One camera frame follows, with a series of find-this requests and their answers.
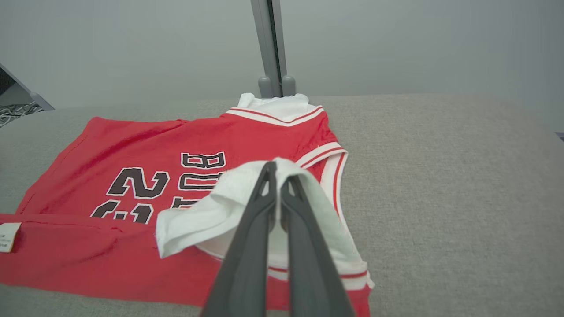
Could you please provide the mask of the grey metal panel frame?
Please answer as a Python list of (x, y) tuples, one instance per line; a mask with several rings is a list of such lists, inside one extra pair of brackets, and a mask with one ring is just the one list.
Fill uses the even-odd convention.
[(21, 88), (23, 88), (28, 95), (30, 96), (30, 98), (32, 98), (32, 100), (38, 104), (38, 106), (40, 106), (43, 110), (45, 111), (52, 111), (54, 110), (54, 107), (51, 106), (48, 102), (46, 102), (46, 100), (44, 98), (42, 98), (42, 96), (40, 96), (40, 94), (37, 94), (35, 92), (33, 92), (32, 90), (30, 90), (29, 88), (26, 87), (26, 85), (24, 85), (22, 83), (22, 81), (20, 81), (15, 75), (12, 74), (12, 72), (10, 72), (8, 70), (8, 68), (6, 68), (5, 66), (3, 66), (0, 63), (0, 68), (6, 72), (6, 74), (8, 74), (8, 76), (10, 76), (10, 78), (12, 78)]

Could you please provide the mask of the red basketball jersey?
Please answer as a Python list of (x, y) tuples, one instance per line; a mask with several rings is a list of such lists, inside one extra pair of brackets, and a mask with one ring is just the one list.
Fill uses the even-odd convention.
[(242, 94), (216, 118), (93, 117), (0, 215), (0, 284), (202, 307), (260, 170), (297, 175), (357, 317), (373, 283), (341, 209), (347, 151), (302, 94)]

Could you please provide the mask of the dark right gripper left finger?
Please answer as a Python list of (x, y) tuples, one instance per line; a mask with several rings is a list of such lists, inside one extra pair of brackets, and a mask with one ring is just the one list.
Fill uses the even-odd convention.
[(256, 181), (200, 317), (266, 317), (268, 236), (274, 226), (276, 163)]

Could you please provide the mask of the grey metal partition post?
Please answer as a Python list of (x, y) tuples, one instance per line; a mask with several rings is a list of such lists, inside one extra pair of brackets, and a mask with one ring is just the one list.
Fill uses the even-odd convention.
[(280, 0), (251, 0), (251, 6), (264, 68), (258, 78), (260, 96), (294, 96), (296, 80), (287, 73)]

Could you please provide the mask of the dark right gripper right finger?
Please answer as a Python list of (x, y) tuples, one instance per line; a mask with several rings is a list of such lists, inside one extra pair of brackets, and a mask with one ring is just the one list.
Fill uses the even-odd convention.
[(280, 190), (288, 235), (290, 317), (355, 317), (354, 307), (298, 176)]

